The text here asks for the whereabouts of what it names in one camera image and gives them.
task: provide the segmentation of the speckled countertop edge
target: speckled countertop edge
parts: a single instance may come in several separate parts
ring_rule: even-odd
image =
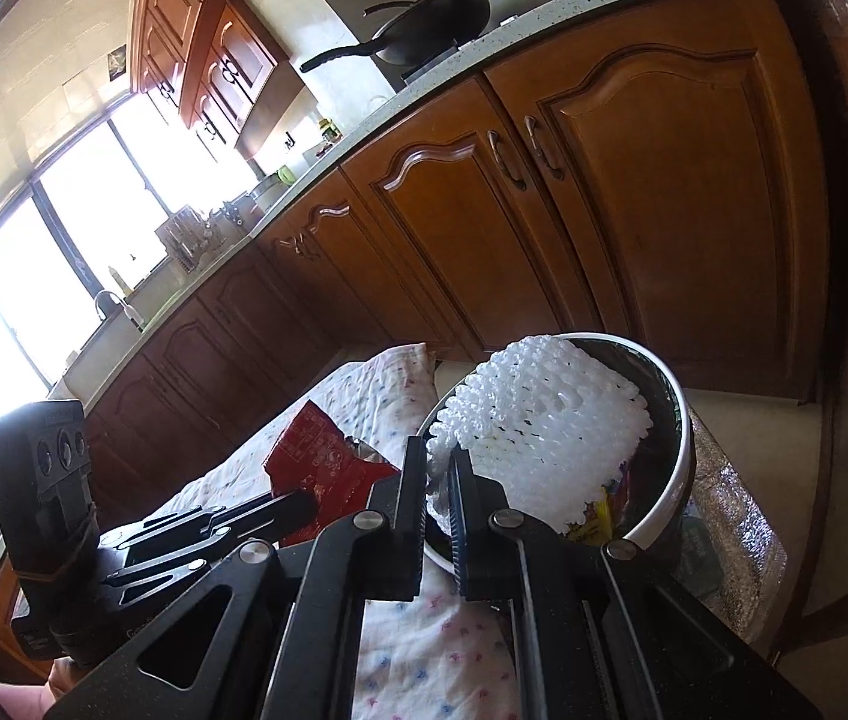
[[[606,5],[615,4],[624,0],[552,0],[545,4],[526,12],[522,16],[518,16],[505,25],[499,26],[488,32],[478,40],[465,46],[459,50],[456,55],[442,62],[429,73],[422,76],[406,89],[401,90],[394,95],[390,100],[387,100],[380,108],[377,108],[374,113],[360,122],[351,132],[349,132],[343,140],[338,143],[334,149],[325,156],[320,162],[314,165],[310,170],[297,181],[286,194],[278,200],[273,207],[264,215],[264,218],[257,223],[257,226],[251,231],[249,236],[244,238],[238,244],[234,245],[229,251],[222,255],[214,264],[209,266],[206,271],[203,271],[196,280],[190,284],[180,295],[177,296],[175,305],[181,305],[197,292],[208,279],[216,274],[219,269],[233,259],[244,247],[252,245],[254,238],[257,238],[276,218],[278,218],[287,206],[296,200],[301,194],[304,194],[307,189],[310,189],[318,179],[330,170],[334,170],[348,156],[355,152],[363,143],[378,130],[392,124],[396,117],[401,113],[411,108],[415,103],[435,93],[445,86],[450,85],[451,81],[463,76],[469,71],[478,69],[481,65],[487,64],[495,59],[500,53],[506,50],[512,50],[518,47],[521,43],[531,41],[547,32],[552,28],[556,28],[563,23],[571,22],[581,16],[591,13],[595,10],[605,7]],[[175,307],[168,306],[161,309],[157,317],[147,326],[146,332],[134,343],[131,349],[121,359],[118,365],[110,372],[110,375],[104,380],[104,383],[99,386],[94,396],[84,404],[86,413],[89,413],[94,406],[97,405],[101,396],[107,391],[108,387],[113,384],[116,377],[123,371],[125,365],[130,362],[132,357],[139,352],[145,343],[150,340],[158,328],[160,328],[171,316],[173,316]]]

